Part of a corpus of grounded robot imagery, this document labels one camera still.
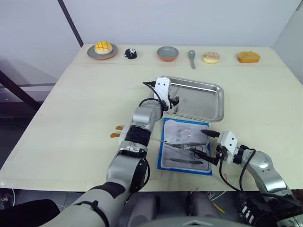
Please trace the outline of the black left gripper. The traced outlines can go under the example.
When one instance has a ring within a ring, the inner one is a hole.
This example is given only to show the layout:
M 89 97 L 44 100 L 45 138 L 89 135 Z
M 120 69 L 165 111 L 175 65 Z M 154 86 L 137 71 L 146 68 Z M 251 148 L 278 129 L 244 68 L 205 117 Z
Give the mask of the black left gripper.
M 168 95 L 168 100 L 169 100 L 169 108 L 173 109 L 173 107 L 175 105 L 179 104 L 179 96 L 176 97 L 170 97 L 170 95 Z

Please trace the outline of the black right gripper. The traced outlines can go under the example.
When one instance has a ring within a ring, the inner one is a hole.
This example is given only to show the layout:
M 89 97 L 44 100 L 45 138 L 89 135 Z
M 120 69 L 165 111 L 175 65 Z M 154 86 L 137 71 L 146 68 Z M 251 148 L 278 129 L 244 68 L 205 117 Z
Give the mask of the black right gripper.
M 201 132 L 205 135 L 207 135 L 208 137 L 212 137 L 212 138 L 218 138 L 220 136 L 220 133 L 217 131 L 212 131 L 212 130 L 201 130 Z M 216 147 L 216 155 L 215 157 L 211 157 L 209 155 L 207 155 L 205 152 L 195 152 L 195 157 L 198 159 L 203 159 L 213 165 L 218 165 L 218 163 L 221 160 L 224 160 L 225 158 L 225 151 L 222 147 L 220 147 L 219 145 L 217 145 Z

